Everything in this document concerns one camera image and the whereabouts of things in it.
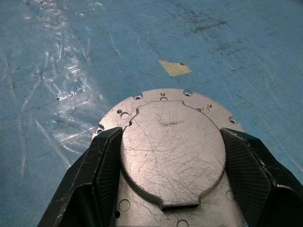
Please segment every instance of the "dark stain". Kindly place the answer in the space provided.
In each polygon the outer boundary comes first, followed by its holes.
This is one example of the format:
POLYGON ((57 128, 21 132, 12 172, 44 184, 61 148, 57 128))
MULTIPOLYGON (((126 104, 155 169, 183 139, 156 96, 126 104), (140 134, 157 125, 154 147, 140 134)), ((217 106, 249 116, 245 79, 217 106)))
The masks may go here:
POLYGON ((180 122, 173 121, 173 122, 168 122, 168 123, 166 123, 166 122, 160 122, 160 125, 166 127, 166 126, 171 126, 171 125, 177 125, 177 124, 180 124, 180 123, 183 123, 183 121, 180 121, 180 122))
POLYGON ((225 21, 219 20, 218 23, 216 23, 216 24, 214 24, 214 25, 198 26, 198 27, 194 30, 194 33, 202 32, 202 31, 205 31, 205 30, 207 30, 207 29, 209 29, 209 28, 221 26, 221 25, 224 25, 224 24, 226 24, 225 21))

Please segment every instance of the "carbon fiber texture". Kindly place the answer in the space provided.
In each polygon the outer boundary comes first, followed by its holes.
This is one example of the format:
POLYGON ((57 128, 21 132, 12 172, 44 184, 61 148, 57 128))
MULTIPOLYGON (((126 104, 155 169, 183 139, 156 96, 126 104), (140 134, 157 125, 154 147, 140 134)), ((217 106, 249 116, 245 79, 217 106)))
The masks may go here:
POLYGON ((246 142, 222 131, 226 172, 234 197, 249 227, 257 227, 272 184, 246 142))

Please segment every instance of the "masking tape piece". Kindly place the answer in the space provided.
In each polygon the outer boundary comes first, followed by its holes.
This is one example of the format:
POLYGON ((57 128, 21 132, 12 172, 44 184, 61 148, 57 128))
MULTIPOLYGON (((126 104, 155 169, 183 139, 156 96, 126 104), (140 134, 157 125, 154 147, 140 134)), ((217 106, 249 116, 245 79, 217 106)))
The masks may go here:
POLYGON ((176 77, 191 72, 189 67, 181 62, 169 62, 162 60, 159 60, 159 62, 171 77, 176 77))

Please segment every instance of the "blue surface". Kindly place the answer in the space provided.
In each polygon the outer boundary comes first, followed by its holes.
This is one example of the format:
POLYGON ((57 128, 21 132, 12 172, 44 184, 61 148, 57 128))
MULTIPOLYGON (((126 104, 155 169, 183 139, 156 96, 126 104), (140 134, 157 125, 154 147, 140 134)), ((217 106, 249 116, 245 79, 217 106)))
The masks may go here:
POLYGON ((161 87, 221 103, 303 183, 303 1, 28 2, 0 1, 0 226, 36 226, 102 116, 161 87))

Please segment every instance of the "metal plate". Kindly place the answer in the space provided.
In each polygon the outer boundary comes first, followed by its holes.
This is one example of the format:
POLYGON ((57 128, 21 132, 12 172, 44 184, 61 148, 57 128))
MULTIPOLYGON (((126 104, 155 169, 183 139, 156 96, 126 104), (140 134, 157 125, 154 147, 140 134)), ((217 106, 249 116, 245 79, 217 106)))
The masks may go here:
POLYGON ((124 129, 117 226, 243 226, 223 175, 219 129, 243 131, 229 111, 197 93, 156 89, 116 105, 93 137, 116 126, 124 129))
POLYGON ((218 128, 182 101, 154 101, 136 112, 122 139, 128 182, 161 208, 198 205, 224 172, 218 128))

